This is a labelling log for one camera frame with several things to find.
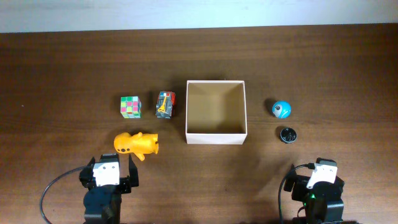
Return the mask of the yellow toy dog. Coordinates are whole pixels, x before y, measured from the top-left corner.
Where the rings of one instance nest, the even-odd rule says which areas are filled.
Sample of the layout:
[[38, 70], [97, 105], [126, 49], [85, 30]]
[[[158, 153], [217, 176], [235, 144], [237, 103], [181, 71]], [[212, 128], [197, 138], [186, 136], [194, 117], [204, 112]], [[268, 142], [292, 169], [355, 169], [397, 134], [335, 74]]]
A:
[[114, 148], [120, 154], [133, 153], [140, 161], [144, 161], [146, 154], [158, 154], [158, 137], [158, 134], [143, 134], [142, 132], [134, 135], [121, 133], [114, 139]]

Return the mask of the colourful puzzle cube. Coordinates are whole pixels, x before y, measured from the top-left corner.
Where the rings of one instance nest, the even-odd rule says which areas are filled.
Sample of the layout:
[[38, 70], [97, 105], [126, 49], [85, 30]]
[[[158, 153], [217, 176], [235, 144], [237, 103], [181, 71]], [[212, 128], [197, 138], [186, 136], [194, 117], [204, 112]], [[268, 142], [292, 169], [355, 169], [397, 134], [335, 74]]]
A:
[[122, 96], [120, 101], [120, 113], [125, 119], [141, 118], [142, 103], [138, 96]]

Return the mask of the blue toy ball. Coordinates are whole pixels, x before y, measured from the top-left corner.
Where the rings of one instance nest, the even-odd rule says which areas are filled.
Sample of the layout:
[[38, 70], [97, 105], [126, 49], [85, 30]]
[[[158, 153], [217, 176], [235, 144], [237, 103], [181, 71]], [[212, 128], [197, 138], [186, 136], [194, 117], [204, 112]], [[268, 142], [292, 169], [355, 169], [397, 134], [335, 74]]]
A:
[[272, 107], [272, 113], [276, 118], [285, 119], [291, 114], [291, 105], [286, 101], [276, 101]]

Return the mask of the red grey toy car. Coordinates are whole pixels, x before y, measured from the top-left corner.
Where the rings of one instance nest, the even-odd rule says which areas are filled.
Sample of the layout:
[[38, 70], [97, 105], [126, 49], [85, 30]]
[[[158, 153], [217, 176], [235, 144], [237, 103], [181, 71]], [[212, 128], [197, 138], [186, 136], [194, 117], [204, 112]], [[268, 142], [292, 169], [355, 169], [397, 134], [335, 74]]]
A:
[[158, 118], [170, 119], [174, 115], [175, 93], [172, 91], [161, 91], [155, 107], [155, 115]]

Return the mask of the white cardboard box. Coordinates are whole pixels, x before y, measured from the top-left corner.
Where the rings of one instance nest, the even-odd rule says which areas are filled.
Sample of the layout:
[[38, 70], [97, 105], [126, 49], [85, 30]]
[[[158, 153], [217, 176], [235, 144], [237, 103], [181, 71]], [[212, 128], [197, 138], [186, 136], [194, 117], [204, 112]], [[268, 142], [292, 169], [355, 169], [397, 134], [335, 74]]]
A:
[[187, 144], [243, 144], [247, 135], [244, 81], [187, 81]]

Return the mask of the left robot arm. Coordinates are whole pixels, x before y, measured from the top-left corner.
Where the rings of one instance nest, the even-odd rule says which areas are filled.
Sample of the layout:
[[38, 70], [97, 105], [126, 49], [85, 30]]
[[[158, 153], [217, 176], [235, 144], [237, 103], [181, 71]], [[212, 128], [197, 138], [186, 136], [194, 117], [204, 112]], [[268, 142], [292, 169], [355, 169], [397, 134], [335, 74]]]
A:
[[129, 175], [120, 176], [118, 154], [103, 154], [99, 161], [92, 158], [80, 172], [79, 180], [85, 194], [86, 223], [117, 224], [120, 222], [122, 195], [139, 185], [137, 166], [128, 158]]

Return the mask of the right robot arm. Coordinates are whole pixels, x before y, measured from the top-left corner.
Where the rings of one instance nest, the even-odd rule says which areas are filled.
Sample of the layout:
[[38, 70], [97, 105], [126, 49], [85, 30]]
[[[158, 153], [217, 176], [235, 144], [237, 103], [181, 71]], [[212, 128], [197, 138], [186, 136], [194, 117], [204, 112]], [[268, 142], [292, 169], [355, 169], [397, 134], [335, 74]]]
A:
[[303, 217], [293, 224], [342, 223], [344, 203], [341, 198], [345, 182], [337, 175], [335, 162], [292, 165], [280, 183], [278, 191], [279, 222], [283, 223], [281, 192], [292, 194], [292, 200], [302, 202]]

